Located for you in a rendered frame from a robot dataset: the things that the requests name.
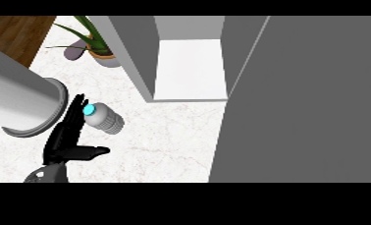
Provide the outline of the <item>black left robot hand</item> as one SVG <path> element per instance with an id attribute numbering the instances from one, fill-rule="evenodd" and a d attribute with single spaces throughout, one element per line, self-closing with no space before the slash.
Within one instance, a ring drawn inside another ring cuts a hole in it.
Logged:
<path id="1" fill-rule="evenodd" d="M 80 134 L 86 124 L 83 109 L 89 100 L 77 94 L 70 104 L 64 120 L 56 124 L 45 146 L 45 165 L 67 163 L 70 160 L 90 161 L 108 154 L 105 146 L 80 145 Z"/>

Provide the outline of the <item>clear water bottle, cyan cap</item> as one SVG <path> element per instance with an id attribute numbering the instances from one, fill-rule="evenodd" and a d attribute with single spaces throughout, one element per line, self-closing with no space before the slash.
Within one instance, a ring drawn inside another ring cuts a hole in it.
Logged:
<path id="1" fill-rule="evenodd" d="M 102 102 L 87 104 L 83 108 L 86 124 L 109 135 L 117 135 L 124 128 L 123 116 Z"/>

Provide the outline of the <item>grey cabinet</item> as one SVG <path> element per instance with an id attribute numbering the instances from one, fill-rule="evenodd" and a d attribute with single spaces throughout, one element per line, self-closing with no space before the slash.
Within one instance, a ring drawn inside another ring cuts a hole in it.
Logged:
<path id="1" fill-rule="evenodd" d="M 267 16 L 93 16 L 148 102 L 226 101 Z"/>

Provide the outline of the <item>dark grey cabinet door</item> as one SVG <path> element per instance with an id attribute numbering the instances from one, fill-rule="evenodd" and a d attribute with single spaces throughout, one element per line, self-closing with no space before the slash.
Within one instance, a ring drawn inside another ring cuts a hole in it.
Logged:
<path id="1" fill-rule="evenodd" d="M 371 17 L 274 17 L 233 89 L 215 182 L 371 182 Z"/>

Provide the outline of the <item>large grey cylindrical appliance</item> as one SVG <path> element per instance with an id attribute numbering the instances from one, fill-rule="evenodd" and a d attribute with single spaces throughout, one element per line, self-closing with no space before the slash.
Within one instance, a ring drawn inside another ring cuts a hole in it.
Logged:
<path id="1" fill-rule="evenodd" d="M 43 78 L 0 52 L 0 129 L 30 138 L 58 122 L 68 104 L 68 89 L 55 78 Z"/>

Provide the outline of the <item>potted green plant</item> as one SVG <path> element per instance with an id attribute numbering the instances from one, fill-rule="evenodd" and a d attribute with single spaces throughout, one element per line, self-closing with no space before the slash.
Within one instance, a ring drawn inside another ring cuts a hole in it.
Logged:
<path id="1" fill-rule="evenodd" d="M 104 67 L 120 68 L 121 63 L 118 58 L 92 21 L 86 16 L 76 16 L 76 20 L 83 24 L 89 34 L 83 34 L 74 28 L 56 24 L 59 28 L 65 29 L 79 37 L 79 40 L 70 45 L 58 45 L 58 48 L 64 48 L 65 58 L 70 61 L 76 61 L 84 53 L 89 53 Z"/>

